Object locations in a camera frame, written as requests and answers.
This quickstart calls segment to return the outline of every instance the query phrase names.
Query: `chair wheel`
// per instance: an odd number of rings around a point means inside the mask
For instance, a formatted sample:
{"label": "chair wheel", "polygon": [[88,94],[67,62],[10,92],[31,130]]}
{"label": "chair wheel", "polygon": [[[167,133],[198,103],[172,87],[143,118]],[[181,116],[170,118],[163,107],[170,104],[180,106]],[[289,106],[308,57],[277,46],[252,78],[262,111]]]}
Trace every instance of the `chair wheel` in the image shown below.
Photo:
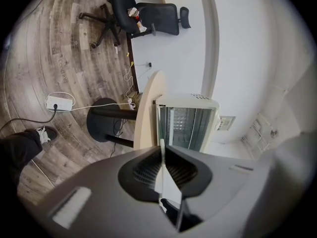
{"label": "chair wheel", "polygon": [[92,49],[95,49],[97,47],[97,43],[96,42],[91,43],[90,47],[92,47]]}

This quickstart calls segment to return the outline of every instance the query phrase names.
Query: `electrical outlet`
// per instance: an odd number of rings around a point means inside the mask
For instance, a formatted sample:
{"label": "electrical outlet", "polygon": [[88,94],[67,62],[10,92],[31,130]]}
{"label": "electrical outlet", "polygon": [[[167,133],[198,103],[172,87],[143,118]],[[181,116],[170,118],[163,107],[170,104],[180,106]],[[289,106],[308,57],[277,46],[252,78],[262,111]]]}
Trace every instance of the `electrical outlet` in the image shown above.
{"label": "electrical outlet", "polygon": [[54,104],[57,104],[57,110],[71,111],[73,101],[70,99],[49,96],[46,101],[46,106],[48,109],[54,110]]}

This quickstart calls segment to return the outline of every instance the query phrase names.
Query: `black office chair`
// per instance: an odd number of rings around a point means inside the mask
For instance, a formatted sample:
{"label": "black office chair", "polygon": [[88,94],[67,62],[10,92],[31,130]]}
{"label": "black office chair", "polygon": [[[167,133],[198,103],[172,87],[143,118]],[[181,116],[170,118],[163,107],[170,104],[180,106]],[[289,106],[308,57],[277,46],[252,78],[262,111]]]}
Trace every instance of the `black office chair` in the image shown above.
{"label": "black office chair", "polygon": [[[179,23],[181,23],[183,28],[190,28],[188,20],[189,10],[185,7],[181,7],[180,19],[178,19],[176,5],[172,3],[136,3],[135,0],[111,0],[111,3],[113,14],[110,14],[105,4],[101,6],[105,11],[106,18],[96,17],[89,13],[79,14],[80,19],[88,17],[106,25],[98,41],[90,45],[93,49],[100,45],[109,29],[112,31],[116,40],[114,45],[120,45],[119,37],[115,29],[116,26],[126,31],[130,38],[148,34],[156,35],[157,31],[178,35]],[[140,12],[139,17],[142,24],[147,28],[145,32],[140,33],[137,21],[128,15],[128,9],[133,7],[137,8]]]}

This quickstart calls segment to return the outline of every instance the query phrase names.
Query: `black pants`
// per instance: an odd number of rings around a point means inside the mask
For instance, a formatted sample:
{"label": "black pants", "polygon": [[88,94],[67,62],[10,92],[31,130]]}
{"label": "black pants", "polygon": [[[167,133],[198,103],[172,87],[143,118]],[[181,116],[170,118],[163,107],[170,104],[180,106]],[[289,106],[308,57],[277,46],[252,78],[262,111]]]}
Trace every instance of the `black pants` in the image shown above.
{"label": "black pants", "polygon": [[39,133],[34,129],[10,135],[0,140],[1,155],[16,186],[23,168],[42,151]]}

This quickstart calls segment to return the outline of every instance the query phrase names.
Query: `gray device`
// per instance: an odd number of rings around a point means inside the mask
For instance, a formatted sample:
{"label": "gray device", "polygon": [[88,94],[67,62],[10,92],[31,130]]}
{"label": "gray device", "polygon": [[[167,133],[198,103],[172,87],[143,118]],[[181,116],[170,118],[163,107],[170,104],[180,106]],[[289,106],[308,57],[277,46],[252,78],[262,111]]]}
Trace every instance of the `gray device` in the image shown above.
{"label": "gray device", "polygon": [[93,163],[30,213],[53,237],[262,237],[292,211],[316,172],[316,133],[301,134],[258,161],[165,147],[180,207],[154,191],[161,148]]}

